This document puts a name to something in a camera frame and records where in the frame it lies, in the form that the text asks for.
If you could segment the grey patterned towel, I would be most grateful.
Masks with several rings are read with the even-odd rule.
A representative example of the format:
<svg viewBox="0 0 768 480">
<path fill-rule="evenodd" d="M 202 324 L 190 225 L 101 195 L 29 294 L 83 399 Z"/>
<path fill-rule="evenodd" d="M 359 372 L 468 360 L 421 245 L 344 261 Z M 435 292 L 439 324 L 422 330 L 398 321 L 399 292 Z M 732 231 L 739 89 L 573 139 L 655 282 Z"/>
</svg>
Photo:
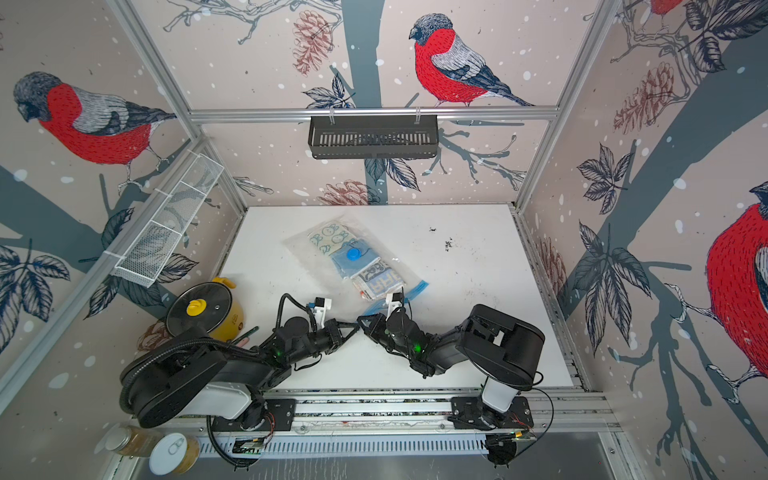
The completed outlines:
<svg viewBox="0 0 768 480">
<path fill-rule="evenodd" d="M 378 260 L 352 278 L 364 299 L 374 301 L 405 286 L 403 278 L 383 260 Z"/>
</svg>

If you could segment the clear vacuum bag blue zipper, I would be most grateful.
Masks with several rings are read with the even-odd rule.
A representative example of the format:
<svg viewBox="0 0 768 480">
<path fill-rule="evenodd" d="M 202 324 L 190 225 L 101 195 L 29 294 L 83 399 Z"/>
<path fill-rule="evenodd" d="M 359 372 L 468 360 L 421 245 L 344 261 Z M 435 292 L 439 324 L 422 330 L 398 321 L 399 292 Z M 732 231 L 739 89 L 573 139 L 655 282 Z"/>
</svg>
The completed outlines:
<svg viewBox="0 0 768 480">
<path fill-rule="evenodd" d="M 350 214 L 312 222 L 282 244 L 324 292 L 361 315 L 384 313 L 387 298 L 395 293 L 411 301 L 429 287 Z"/>
</svg>

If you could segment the cream towel blue bunny print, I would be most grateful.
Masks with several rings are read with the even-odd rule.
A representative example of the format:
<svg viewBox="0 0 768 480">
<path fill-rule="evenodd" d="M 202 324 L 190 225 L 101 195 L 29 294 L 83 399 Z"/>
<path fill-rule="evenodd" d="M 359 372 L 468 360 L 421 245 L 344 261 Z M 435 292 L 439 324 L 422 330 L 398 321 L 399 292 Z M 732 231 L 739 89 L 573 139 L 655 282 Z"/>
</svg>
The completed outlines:
<svg viewBox="0 0 768 480">
<path fill-rule="evenodd" d="M 351 241 L 354 235 L 343 223 L 329 221 L 312 229 L 307 238 L 321 254 L 330 256 Z"/>
</svg>

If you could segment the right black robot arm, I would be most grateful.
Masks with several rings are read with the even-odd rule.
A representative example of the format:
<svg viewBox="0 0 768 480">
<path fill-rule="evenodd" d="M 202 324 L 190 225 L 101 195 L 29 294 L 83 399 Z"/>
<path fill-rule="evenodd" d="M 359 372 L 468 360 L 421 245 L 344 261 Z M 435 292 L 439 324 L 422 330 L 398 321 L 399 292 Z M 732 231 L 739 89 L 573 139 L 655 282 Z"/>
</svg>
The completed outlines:
<svg viewBox="0 0 768 480">
<path fill-rule="evenodd" d="M 534 325 L 489 306 L 475 305 L 458 326 L 443 334 L 426 333 L 398 306 L 389 315 L 357 319 L 364 334 L 387 353 L 405 358 L 423 378 L 442 375 L 462 362 L 485 375 L 476 397 L 454 397 L 448 421 L 456 429 L 491 431 L 533 428 L 527 399 L 545 335 Z"/>
</svg>

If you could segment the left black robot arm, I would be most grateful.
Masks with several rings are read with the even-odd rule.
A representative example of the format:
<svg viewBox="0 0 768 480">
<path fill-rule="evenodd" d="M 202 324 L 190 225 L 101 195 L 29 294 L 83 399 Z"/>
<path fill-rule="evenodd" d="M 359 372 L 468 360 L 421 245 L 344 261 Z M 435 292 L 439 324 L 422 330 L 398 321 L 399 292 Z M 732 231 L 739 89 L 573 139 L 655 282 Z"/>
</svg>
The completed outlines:
<svg viewBox="0 0 768 480">
<path fill-rule="evenodd" d="M 245 349 L 193 327 L 133 361 L 120 374 L 119 404 L 143 428 L 176 417 L 218 417 L 259 429 L 270 419 L 264 393 L 310 359 L 336 352 L 360 330 L 352 322 L 327 320 L 317 331 L 294 317 L 261 345 Z"/>
</svg>

